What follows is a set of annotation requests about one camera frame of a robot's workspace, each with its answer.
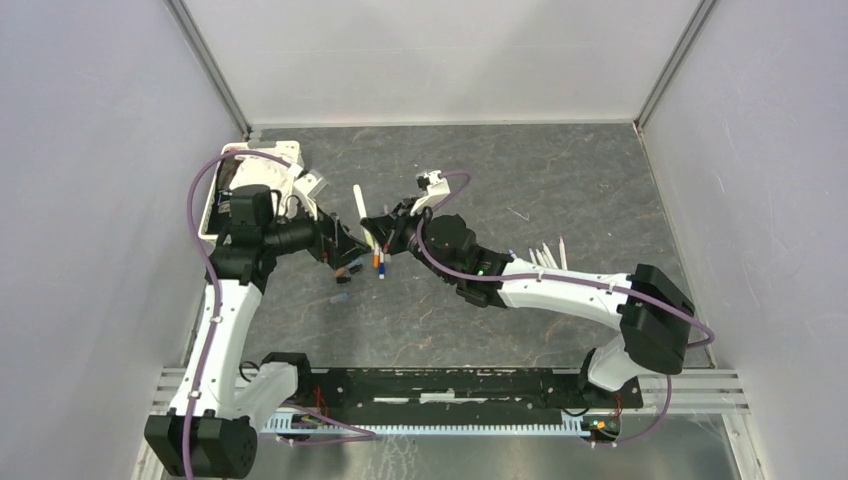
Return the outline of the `marker one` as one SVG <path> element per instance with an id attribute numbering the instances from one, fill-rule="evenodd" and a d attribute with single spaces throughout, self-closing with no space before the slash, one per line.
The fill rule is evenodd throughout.
<path id="1" fill-rule="evenodd" d="M 552 255 L 552 252 L 546 243 L 542 243 L 542 251 L 544 256 L 546 257 L 546 261 L 550 265 L 551 268 L 558 269 L 558 265 Z"/>

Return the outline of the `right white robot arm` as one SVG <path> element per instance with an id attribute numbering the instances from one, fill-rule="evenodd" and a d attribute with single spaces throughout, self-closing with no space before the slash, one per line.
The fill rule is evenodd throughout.
<path id="1" fill-rule="evenodd" d="M 577 392 L 591 408 L 606 406 L 634 377 L 683 369 L 694 307 L 652 265 L 623 274 L 545 267 L 485 248 L 461 216 L 430 211 L 399 208 L 361 225 L 389 254 L 410 253 L 472 305 L 552 311 L 613 329 L 615 337 L 581 366 Z"/>

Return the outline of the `green capped marker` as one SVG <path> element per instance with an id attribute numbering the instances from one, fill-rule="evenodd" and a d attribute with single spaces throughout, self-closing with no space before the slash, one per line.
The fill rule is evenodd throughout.
<path id="1" fill-rule="evenodd" d="M 356 209 L 357 209 L 359 219 L 364 220 L 368 217 L 368 214 L 367 214 L 367 211 L 366 211 L 366 206 L 365 206 L 365 201 L 364 201 L 361 186 L 359 184 L 354 184 L 352 186 L 352 191 L 353 191 L 354 201 L 355 201 L 355 205 L 356 205 Z M 375 241 L 374 241 L 373 236 L 364 226 L 361 226 L 361 229 L 362 229 L 366 243 L 368 244 L 368 246 L 371 249 L 374 249 L 375 248 Z"/>

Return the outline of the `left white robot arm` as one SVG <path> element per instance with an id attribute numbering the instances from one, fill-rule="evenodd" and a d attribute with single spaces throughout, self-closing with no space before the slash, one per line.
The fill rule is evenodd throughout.
<path id="1" fill-rule="evenodd" d="M 144 438 L 165 470 L 186 479 L 243 479 L 251 471 L 260 429 L 285 402 L 314 398 L 311 365 L 303 353 L 267 354 L 256 377 L 236 389 L 249 326 L 279 257 L 307 252 L 332 270 L 368 251 L 336 217 L 303 207 L 279 219 L 277 191 L 236 188 L 231 218 L 206 259 L 207 288 L 197 344 L 183 380 L 163 414 L 148 417 Z"/>

